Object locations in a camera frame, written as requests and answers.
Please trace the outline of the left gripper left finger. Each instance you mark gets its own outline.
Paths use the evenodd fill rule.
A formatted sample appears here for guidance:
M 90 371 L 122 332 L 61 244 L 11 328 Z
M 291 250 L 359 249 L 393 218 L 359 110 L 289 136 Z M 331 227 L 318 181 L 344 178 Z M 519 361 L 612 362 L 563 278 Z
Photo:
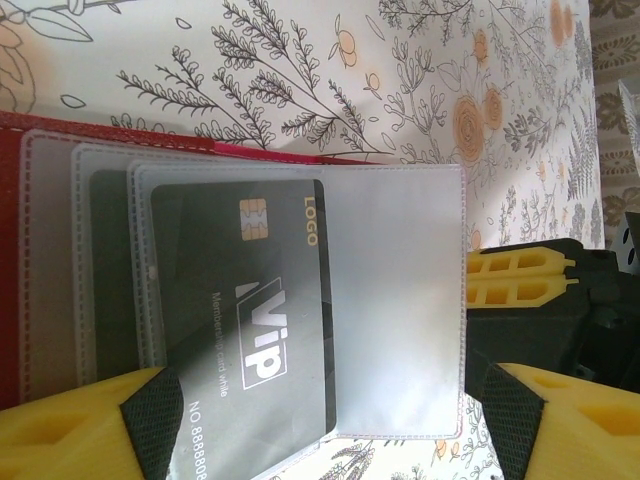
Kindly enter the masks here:
M 171 368 L 147 368 L 1 413 L 4 479 L 164 479 L 184 396 Z

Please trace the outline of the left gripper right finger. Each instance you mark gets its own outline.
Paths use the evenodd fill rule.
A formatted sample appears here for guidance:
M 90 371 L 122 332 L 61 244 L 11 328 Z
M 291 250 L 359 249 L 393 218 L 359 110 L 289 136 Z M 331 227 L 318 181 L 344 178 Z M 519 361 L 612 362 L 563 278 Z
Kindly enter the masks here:
M 481 404 L 506 479 L 639 477 L 637 393 L 502 363 Z

